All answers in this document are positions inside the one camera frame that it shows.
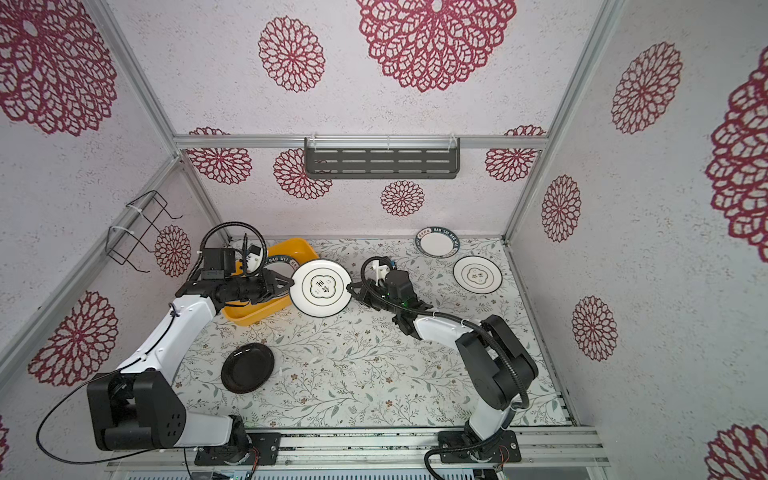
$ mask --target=leaf pattern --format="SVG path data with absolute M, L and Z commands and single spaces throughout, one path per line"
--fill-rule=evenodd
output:
M 570 425 L 541 357 L 528 314 L 499 239 L 462 239 L 447 259 L 424 257 L 412 240 L 311 240 L 321 258 L 346 266 L 354 280 L 362 263 L 386 255 L 410 272 L 419 298 L 444 310 L 484 319 L 504 318 L 538 364 L 528 392 L 531 408 L 512 425 Z M 501 288 L 488 295 L 463 290 L 453 264 L 467 255 L 493 260 L 502 270 Z M 221 383 L 221 366 L 245 343 L 261 342 L 275 355 L 270 379 L 245 395 Z M 243 416 L 247 428 L 325 426 L 463 425 L 478 395 L 461 357 L 444 346 L 403 335 L 392 314 L 352 301 L 325 319 L 295 307 L 256 325 L 237 326 L 214 318 L 197 336 L 174 380 L 185 406 L 202 413 Z

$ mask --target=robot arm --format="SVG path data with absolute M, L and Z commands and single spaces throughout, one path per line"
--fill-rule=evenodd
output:
M 367 260 L 363 267 L 370 263 L 376 272 L 376 280 L 363 276 L 360 282 L 350 284 L 347 290 L 356 300 L 375 310 L 393 312 L 395 317 L 392 321 L 406 335 L 437 342 L 462 356 L 472 385 L 480 395 L 477 408 L 467 423 L 468 434 L 473 440 L 485 440 L 506 427 L 514 415 L 511 401 L 517 395 L 523 396 L 538 376 L 536 363 L 506 322 L 496 315 L 481 322 L 464 319 L 460 323 L 442 318 L 438 313 L 428 315 L 423 311 L 432 306 L 418 299 L 408 272 L 397 270 L 388 257 L 374 257 Z M 478 332 L 477 325 L 502 350 L 517 381 L 502 362 L 501 353 L 489 352 L 487 336 Z
M 263 249 L 250 247 L 260 263 Z M 203 248 L 204 266 L 190 276 L 169 311 L 136 352 L 113 372 L 88 384 L 96 445 L 102 450 L 218 447 L 221 458 L 247 452 L 242 419 L 188 412 L 171 388 L 197 334 L 230 302 L 262 303 L 293 281 L 271 270 L 233 275 L 235 250 Z

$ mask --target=wire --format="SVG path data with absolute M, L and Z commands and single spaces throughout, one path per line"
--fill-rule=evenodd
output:
M 502 452 L 502 449 L 506 450 L 506 452 L 507 452 L 507 459 L 506 460 L 504 460 L 504 452 Z M 501 468 L 504 468 L 504 464 L 506 462 L 509 462 L 509 459 L 511 458 L 511 455 L 509 454 L 509 450 L 507 450 L 507 447 L 505 447 L 503 445 L 499 445 L 498 446 L 498 454 L 502 457 L 502 460 L 499 462 L 498 466 L 501 467 Z
M 531 400 L 528 398 L 528 392 L 525 391 L 525 388 L 523 386 L 523 383 L 520 381 L 520 377 L 518 376 L 518 373 L 515 371 L 515 368 L 512 367 L 512 362 L 510 361 L 509 357 L 507 356 L 503 348 L 496 342 L 496 340 L 493 338 L 493 336 L 490 333 L 488 333 L 484 328 L 482 328 L 477 323 L 464 322 L 463 318 L 456 315 L 452 315 L 450 313 L 429 312 L 426 310 L 415 310 L 403 305 L 398 305 L 397 303 L 391 302 L 388 299 L 381 297 L 378 293 L 373 291 L 373 288 L 371 288 L 368 282 L 366 282 L 366 268 L 374 260 L 378 260 L 382 262 L 387 261 L 385 257 L 370 257 L 368 260 L 362 263 L 362 266 L 360 267 L 360 280 L 362 281 L 363 288 L 368 290 L 368 293 L 370 293 L 373 296 L 376 296 L 379 300 L 386 303 L 387 305 L 394 306 L 395 308 L 401 309 L 404 312 L 415 313 L 416 315 L 439 316 L 444 319 L 449 319 L 449 320 L 453 320 L 454 322 L 461 323 L 463 326 L 466 326 L 474 330 L 475 332 L 477 332 L 477 334 L 479 334 L 483 338 L 483 340 L 485 340 L 488 346 L 490 346 L 491 349 L 493 349 L 498 354 L 498 358 L 502 361 L 502 365 L 504 365 L 504 367 L 509 372 L 509 375 L 512 377 L 512 382 L 515 384 L 515 388 L 518 390 L 518 393 L 520 395 L 520 402 L 512 404 L 512 408 L 514 410 L 517 410 L 517 409 L 525 410 L 529 406 L 531 406 Z
M 192 472 L 190 472 L 189 461 L 187 460 L 187 447 L 184 447 L 183 450 L 184 450 L 184 466 L 187 467 L 187 473 L 190 476 L 190 480 L 194 480 L 194 478 L 192 478 Z
M 482 447 L 486 445 L 490 445 L 502 435 L 504 430 L 499 429 L 496 433 L 489 436 L 485 440 L 482 440 L 481 442 L 474 443 L 472 445 L 467 445 L 463 447 L 453 447 L 449 449 L 432 449 L 429 450 L 427 453 L 424 454 L 424 466 L 429 471 L 429 474 L 434 477 L 436 480 L 445 480 L 443 477 L 438 475 L 437 472 L 435 472 L 435 469 L 432 468 L 432 466 L 429 464 L 429 457 L 433 455 L 437 455 L 439 453 L 459 453 L 459 452 L 469 452 L 471 450 L 481 449 Z
M 136 361 L 134 361 L 132 363 L 129 363 L 128 365 L 126 365 L 123 368 L 127 368 L 127 367 L 129 367 L 131 365 L 134 365 L 135 363 L 139 362 L 139 360 L 140 359 L 137 359 Z M 122 370 L 122 369 L 112 370 L 107 375 L 111 375 L 111 374 L 113 374 L 113 373 L 115 373 L 115 372 L 117 372 L 119 370 Z M 48 420 L 48 418 L 51 415 L 53 415 L 53 412 L 55 412 L 56 409 L 58 407 L 60 407 L 62 403 L 66 402 L 67 399 L 69 399 L 69 397 L 73 396 L 79 389 L 83 388 L 88 383 L 91 383 L 91 382 L 94 382 L 96 380 L 99 380 L 100 378 L 102 378 L 102 377 L 100 377 L 100 376 L 99 377 L 94 377 L 94 378 L 92 378 L 92 379 L 90 379 L 90 380 L 88 380 L 86 382 L 81 383 L 76 389 L 74 389 L 71 392 L 69 392 L 67 394 L 67 396 L 65 396 L 63 399 L 59 400 L 59 402 L 56 405 L 54 405 L 54 407 L 51 409 L 51 411 L 48 412 L 48 414 L 45 417 L 43 417 L 43 420 L 42 420 L 42 422 L 40 422 L 40 426 L 38 427 L 38 431 L 37 431 L 37 433 L 35 433 L 35 442 L 37 442 L 38 448 L 43 453 L 45 453 L 47 456 L 51 457 L 52 459 L 54 459 L 56 461 L 59 461 L 59 462 L 62 462 L 62 463 L 68 463 L 69 465 L 96 465 L 97 463 L 112 462 L 113 460 L 120 460 L 121 458 L 128 458 L 128 457 L 132 457 L 134 455 L 140 455 L 142 453 L 147 453 L 147 452 L 151 452 L 152 450 L 154 450 L 154 449 L 147 449 L 147 450 L 141 450 L 140 452 L 129 453 L 128 455 L 122 455 L 120 457 L 103 458 L 102 460 L 91 460 L 91 461 L 88 461 L 88 462 L 76 462 L 76 461 L 73 461 L 73 460 L 67 460 L 66 458 L 57 457 L 56 455 L 50 453 L 48 450 L 45 449 L 45 447 L 43 446 L 42 442 L 40 441 L 40 432 L 42 432 L 43 425 L 45 425 L 45 421 Z
M 157 339 L 157 342 L 155 342 L 153 346 L 151 346 L 149 349 L 147 349 L 147 351 L 144 353 L 144 355 L 148 355 L 152 350 L 154 350 L 154 347 L 156 347 L 160 343 L 160 341 L 165 337 L 165 334 L 168 333 L 168 330 L 170 330 L 170 327 L 174 324 L 174 319 L 176 319 L 177 317 L 180 316 L 178 310 L 176 310 L 176 306 L 173 303 L 168 303 L 168 306 L 170 307 L 170 322 L 168 323 L 168 327 L 166 327 L 166 329 L 163 332 L 163 334 L 160 335 L 160 338 Z M 85 381 L 85 382 L 81 383 L 80 385 L 78 385 L 77 388 L 75 388 L 74 390 L 69 392 L 67 394 L 67 396 L 65 396 L 63 399 L 61 399 L 59 401 L 59 403 L 57 403 L 56 405 L 53 406 L 53 408 L 48 412 L 48 414 L 45 417 L 43 417 L 42 422 L 40 422 L 40 426 L 38 426 L 38 431 L 35 434 L 35 442 L 37 442 L 38 448 L 43 453 L 45 453 L 47 456 L 51 457 L 52 459 L 57 460 L 57 461 L 62 462 L 62 463 L 68 463 L 69 465 L 95 465 L 95 464 L 98 464 L 98 463 L 111 462 L 112 460 L 119 460 L 121 458 L 128 458 L 128 457 L 132 457 L 134 455 L 140 455 L 141 453 L 151 452 L 152 450 L 154 450 L 154 449 L 141 450 L 140 452 L 130 453 L 128 455 L 123 455 L 121 457 L 104 458 L 102 460 L 93 460 L 93 461 L 89 461 L 89 462 L 75 462 L 75 461 L 72 461 L 72 460 L 67 460 L 66 458 L 58 457 L 58 456 L 50 453 L 48 450 L 45 449 L 45 447 L 43 446 L 43 444 L 42 444 L 42 442 L 40 440 L 40 432 L 42 432 L 43 425 L 45 424 L 45 421 L 48 420 L 48 418 L 51 415 L 53 415 L 53 412 L 55 412 L 56 409 L 58 407 L 60 407 L 62 403 L 66 402 L 67 399 L 69 399 L 71 396 L 73 396 L 79 389 L 83 388 L 88 383 L 91 383 L 91 382 L 94 382 L 96 380 L 99 380 L 99 379 L 101 379 L 101 378 L 103 378 L 105 376 L 112 375 L 113 373 L 120 372 L 120 371 L 128 368 L 129 366 L 136 365 L 140 361 L 141 361 L 141 357 L 135 359 L 131 363 L 128 363 L 124 367 L 118 367 L 118 368 L 112 370 L 111 372 L 109 372 L 109 373 L 107 373 L 107 374 L 105 374 L 103 376 L 94 377 L 94 378 L 92 378 L 92 379 L 90 379 L 88 381 Z M 123 384 L 122 386 L 118 387 L 118 389 L 122 389 L 124 387 L 125 387 L 125 384 Z M 114 398 L 115 394 L 117 394 L 117 391 L 115 393 L 113 393 L 113 395 L 110 397 L 110 399 Z
M 245 222 L 238 222 L 238 221 L 232 221 L 232 222 L 224 222 L 219 223 L 214 228 L 208 230 L 208 233 L 206 233 L 203 236 L 202 241 L 200 242 L 200 252 L 197 255 L 197 260 L 195 260 L 194 266 L 192 267 L 192 270 L 190 270 L 189 275 L 187 275 L 187 282 L 190 282 L 192 280 L 195 280 L 195 277 L 197 277 L 197 269 L 200 268 L 200 265 L 203 264 L 203 249 L 208 244 L 208 239 L 211 238 L 214 233 L 217 231 L 227 228 L 227 227 L 242 227 L 247 228 L 248 230 L 254 232 L 256 234 L 256 237 L 259 239 L 259 242 L 261 243 L 261 261 L 259 262 L 259 266 L 256 267 L 256 269 L 251 273 L 245 273 L 247 268 L 247 262 L 246 259 L 243 258 L 243 273 L 245 273 L 245 276 L 256 276 L 261 272 L 261 269 L 264 268 L 264 265 L 266 264 L 266 241 L 264 240 L 264 237 L 262 237 L 261 233 L 256 230 L 255 227 L 252 227 L 248 223 Z
M 253 468 L 250 470 L 250 477 L 253 478 L 253 474 L 256 473 L 256 468 L 259 466 L 259 458 L 261 458 L 261 453 L 256 447 L 253 447 L 251 452 L 253 452 Z

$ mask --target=black cable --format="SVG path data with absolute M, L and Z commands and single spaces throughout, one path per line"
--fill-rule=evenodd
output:
M 168 333 L 168 330 L 170 330 L 170 327 L 171 327 L 171 326 L 174 324 L 174 319 L 175 319 L 176 317 L 178 317 L 178 316 L 179 316 L 179 312 L 178 312 L 178 310 L 176 310 L 176 306 L 175 306 L 173 303 L 168 303 L 168 306 L 170 307 L 170 322 L 168 323 L 168 327 L 166 327 L 166 329 L 165 329 L 165 331 L 163 332 L 163 334 L 162 334 L 162 335 L 160 335 L 160 338 L 159 338 L 159 339 L 157 339 L 157 342 L 155 342 L 155 343 L 154 343 L 154 345 L 153 345 L 153 346 L 151 346 L 151 347 L 150 347 L 150 348 L 149 348 L 149 349 L 148 349 L 148 350 L 147 350 L 147 351 L 144 353 L 144 355 L 147 355 L 147 354 L 149 354 L 149 352 L 151 352 L 152 350 L 154 350 L 154 347 L 156 347 L 156 346 L 157 346 L 157 345 L 160 343 L 160 341 L 163 339 L 163 337 L 165 337 L 165 334 L 166 334 L 166 333 Z M 124 366 L 124 367 L 121 367 L 121 368 L 116 368 L 116 369 L 112 370 L 111 372 L 109 372 L 109 373 L 107 374 L 107 376 L 108 376 L 108 375 L 112 375 L 112 374 L 113 374 L 113 373 L 115 373 L 115 372 L 119 372 L 119 371 L 121 371 L 121 370 L 123 370 L 123 369 L 126 369 L 126 368 L 128 368 L 129 366 L 132 366 L 132 365 L 136 365 L 136 364 L 137 364 L 137 363 L 139 363 L 140 361 L 141 361 L 141 357 L 139 357 L 139 358 L 135 359 L 135 360 L 134 360 L 133 362 L 131 362 L 131 363 L 128 363 L 128 364 L 127 364 L 126 366 Z M 57 403 L 56 405 L 54 405 L 54 406 L 53 406 L 53 408 L 52 408 L 52 409 L 51 409 L 51 410 L 48 412 L 48 414 L 47 414 L 47 415 L 46 415 L 46 416 L 43 418 L 42 422 L 40 422 L 40 426 L 38 427 L 38 431 L 37 431 L 37 433 L 35 434 L 35 441 L 36 441 L 36 442 L 37 442 L 37 444 L 38 444 L 38 448 L 39 448 L 40 450 L 42 450 L 42 452 L 43 452 L 43 453 L 45 453 L 47 456 L 49 456 L 49 457 L 51 457 L 52 459 L 54 459 L 54 460 L 57 460 L 57 461 L 59 461 L 59 462 L 62 462 L 62 463 L 68 463 L 69 465 L 95 465 L 95 464 L 97 464 L 97 463 L 111 462 L 112 460 L 119 460 L 119 459 L 121 459 L 121 458 L 128 458 L 128 457 L 132 457 L 132 456 L 134 456 L 134 455 L 139 455 L 139 454 L 141 454 L 141 453 L 151 452 L 152 450 L 154 450 L 154 449 L 141 450 L 140 452 L 134 452 L 134 453 L 130 453 L 130 454 L 128 454 L 128 455 L 123 455 L 123 456 L 121 456 L 121 457 L 104 458 L 103 460 L 92 460 L 92 461 L 89 461 L 89 462 L 73 462 L 72 460 L 67 460 L 67 459 L 65 459 L 65 458 L 57 457 L 56 455 L 54 455 L 54 454 L 50 453 L 48 450 L 46 450 L 46 449 L 45 449 L 45 447 L 43 446 L 43 444 L 42 444 L 42 442 L 41 442 L 41 440 L 40 440 L 40 432 L 42 432 L 42 429 L 43 429 L 43 425 L 45 424 L 45 421 L 46 421 L 46 420 L 48 420 L 48 418 L 49 418 L 51 415 L 53 415 L 53 412 L 55 412 L 55 411 L 56 411 L 56 409 L 57 409 L 58 407 L 60 407 L 62 403 L 66 402 L 66 401 L 67 401 L 67 399 L 69 399 L 71 396 L 73 396 L 73 395 L 74 395 L 74 394 L 75 394 L 75 393 L 76 393 L 76 392 L 77 392 L 79 389 L 83 388 L 83 387 L 84 387 L 84 386 L 86 386 L 88 383 L 91 383 L 91 382 L 93 382 L 93 381 L 95 381 L 95 380 L 98 380 L 98 379 L 100 379 L 100 378 L 102 378 L 102 377 L 94 377 L 94 378 L 92 378 L 92 379 L 90 379 L 90 380 L 88 380 L 88 381 L 86 381 L 86 382 L 83 382 L 83 383 L 81 383 L 80 385 L 78 385 L 78 387 L 77 387 L 76 389 L 74 389 L 74 390 L 72 390 L 71 392 L 69 392 L 69 393 L 67 394 L 67 396 L 65 396 L 63 399 L 61 399 L 61 400 L 59 401 L 59 403 Z
M 187 282 L 195 280 L 195 277 L 197 276 L 197 269 L 199 269 L 200 265 L 203 263 L 203 249 L 208 244 L 208 239 L 210 239 L 214 235 L 214 233 L 216 233 L 217 231 L 227 227 L 247 228 L 248 230 L 256 234 L 256 237 L 259 239 L 259 242 L 261 243 L 262 253 L 261 253 L 261 261 L 259 262 L 259 266 L 253 272 L 246 273 L 246 276 L 256 276 L 259 272 L 261 272 L 261 269 L 264 268 L 264 265 L 266 264 L 267 248 L 266 248 L 266 241 L 264 240 L 264 237 L 262 237 L 261 232 L 259 232 L 258 230 L 256 230 L 255 227 L 245 222 L 238 222 L 238 221 L 224 222 L 224 223 L 219 223 L 214 228 L 208 230 L 208 232 L 205 235 L 203 235 L 203 239 L 200 242 L 200 253 L 197 255 L 197 260 L 195 260 L 192 270 L 190 270 L 189 275 L 187 275 Z M 247 267 L 246 259 L 243 259 L 243 266 Z
M 127 368 L 127 367 L 129 367 L 129 366 L 131 366 L 131 365 L 134 365 L 135 363 L 139 362 L 139 360 L 140 360 L 140 359 L 137 359 L 135 362 L 129 363 L 128 365 L 126 365 L 126 366 L 125 366 L 125 367 L 123 367 L 123 368 L 125 369 L 125 368 Z M 117 372 L 117 371 L 119 371 L 119 370 L 122 370 L 122 369 L 115 369 L 115 370 L 112 370 L 112 371 L 111 371 L 111 372 L 109 372 L 107 375 L 111 375 L 111 374 L 113 374 L 113 373 L 115 373 L 115 372 Z M 38 444 L 38 448 L 39 448 L 39 449 L 40 449 L 40 450 L 41 450 L 43 453 L 45 453 L 47 456 L 49 456 L 49 457 L 51 457 L 52 459 L 54 459 L 54 460 L 57 460 L 57 461 L 59 461 L 59 462 L 62 462 L 62 463 L 68 463 L 69 465 L 95 465 L 95 464 L 97 464 L 97 463 L 112 462 L 113 460 L 120 460 L 121 458 L 128 458 L 128 457 L 132 457 L 132 456 L 134 456 L 134 455 L 140 455 L 140 454 L 142 454 L 142 453 L 147 453 L 147 452 L 151 452 L 152 450 L 154 450 L 154 449 L 141 450 L 140 452 L 129 453 L 128 455 L 122 455 L 122 456 L 120 456 L 120 457 L 103 458 L 102 460 L 91 460 L 91 461 L 89 461 L 89 462 L 75 462 L 75 461 L 72 461 L 72 460 L 67 460 L 66 458 L 57 457 L 56 455 L 54 455 L 54 454 L 50 453 L 48 450 L 46 450 L 46 449 L 45 449 L 45 447 L 43 446 L 42 442 L 40 441 L 40 432 L 42 432 L 42 429 L 43 429 L 43 425 L 45 425 L 45 421 L 46 421 L 46 420 L 48 420 L 48 418 L 49 418 L 51 415 L 53 415 L 53 412 L 55 412 L 55 411 L 56 411 L 56 409 L 57 409 L 58 407 L 60 407 L 62 403 L 66 402 L 66 401 L 67 401 L 67 399 L 69 399 L 69 397 L 73 396 L 73 395 L 74 395 L 74 394 L 75 394 L 75 393 L 76 393 L 76 392 L 77 392 L 79 389 L 83 388 L 83 387 L 84 387 L 84 386 L 86 386 L 88 383 L 91 383 L 91 382 L 93 382 L 93 381 L 95 381 L 95 380 L 98 380 L 98 379 L 100 379 L 100 378 L 101 378 L 101 377 L 94 377 L 94 378 L 92 378 L 92 379 L 90 379 L 90 380 L 88 380 L 88 381 L 86 381 L 86 382 L 83 382 L 83 383 L 81 383 L 81 384 L 80 384 L 80 385 L 79 385 L 79 386 L 78 386 L 76 389 L 72 390 L 71 392 L 69 392 L 69 393 L 67 394 L 67 396 L 65 396 L 63 399 L 61 399 L 61 400 L 59 401 L 59 403 L 57 403 L 56 405 L 54 405 L 54 407 L 51 409 L 51 411 L 50 411 L 50 412 L 48 412 L 48 414 L 47 414 L 45 417 L 43 417 L 43 421 L 42 421 L 42 422 L 40 422 L 40 426 L 38 427 L 38 431 L 37 431 L 37 433 L 35 434 L 35 441 L 36 441 L 36 442 L 37 442 L 37 444 Z
M 491 347 L 497 354 L 498 358 L 502 361 L 502 365 L 507 369 L 509 372 L 509 375 L 512 377 L 512 382 L 515 384 L 515 388 L 518 390 L 520 394 L 520 403 L 515 403 L 512 405 L 512 408 L 514 410 L 517 409 L 527 409 L 529 406 L 531 406 L 531 400 L 528 398 L 528 392 L 525 391 L 525 388 L 523 388 L 523 384 L 520 381 L 520 377 L 518 376 L 518 373 L 515 371 L 515 368 L 512 367 L 512 362 L 510 361 L 509 357 L 507 356 L 506 352 L 501 348 L 501 346 L 496 342 L 496 340 L 493 338 L 493 336 L 485 331 L 484 328 L 482 328 L 477 323 L 473 322 L 464 322 L 463 319 L 459 316 L 452 315 L 451 313 L 443 313 L 443 312 L 429 312 L 426 310 L 415 310 L 410 309 L 408 307 L 405 307 L 403 305 L 398 305 L 397 303 L 391 302 L 386 298 L 383 298 L 379 296 L 378 293 L 373 291 L 373 288 L 366 282 L 366 268 L 368 265 L 371 264 L 372 261 L 378 260 L 380 262 L 386 262 L 387 259 L 385 257 L 370 257 L 368 260 L 362 263 L 362 266 L 360 267 L 360 280 L 362 281 L 363 287 L 368 290 L 368 293 L 370 293 L 373 296 L 376 296 L 381 300 L 382 302 L 386 303 L 387 305 L 394 306 L 395 308 L 401 309 L 404 312 L 410 312 L 415 313 L 416 315 L 433 315 L 433 316 L 439 316 L 444 319 L 453 320 L 454 322 L 461 323 L 463 326 L 467 326 L 468 328 L 474 330 L 479 334 L 483 340 L 488 344 L 488 346 Z
M 187 473 L 190 476 L 190 480 L 194 480 L 194 478 L 192 478 L 192 472 L 190 472 L 190 464 L 187 461 L 187 448 L 186 447 L 184 447 L 184 465 L 187 467 Z
M 481 449 L 482 447 L 489 445 L 496 440 L 504 433 L 504 429 L 499 429 L 496 433 L 489 436 L 485 440 L 482 440 L 481 442 L 473 443 L 472 445 L 467 445 L 463 447 L 452 447 L 452 448 L 440 448 L 440 449 L 432 449 L 429 450 L 427 453 L 424 454 L 424 466 L 429 471 L 429 474 L 434 477 L 436 480 L 445 480 L 443 477 L 438 475 L 438 472 L 435 472 L 435 469 L 432 468 L 432 466 L 429 464 L 429 457 L 433 455 L 437 455 L 439 453 L 459 453 L 459 452 L 469 452 L 471 450 Z

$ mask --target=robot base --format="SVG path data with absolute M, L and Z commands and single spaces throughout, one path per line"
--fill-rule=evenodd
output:
M 280 433 L 246 433 L 243 419 L 232 415 L 232 436 L 226 445 L 204 447 L 194 460 L 199 466 L 253 465 L 258 452 L 258 465 L 275 465 L 280 450 Z
M 442 449 L 465 447 L 479 442 L 477 437 L 466 432 L 440 432 L 437 439 Z M 480 451 L 440 454 L 440 462 L 442 463 L 500 463 L 502 459 L 505 463 L 519 463 L 521 461 L 517 436 L 510 430 L 505 430 L 498 441 L 486 445 Z

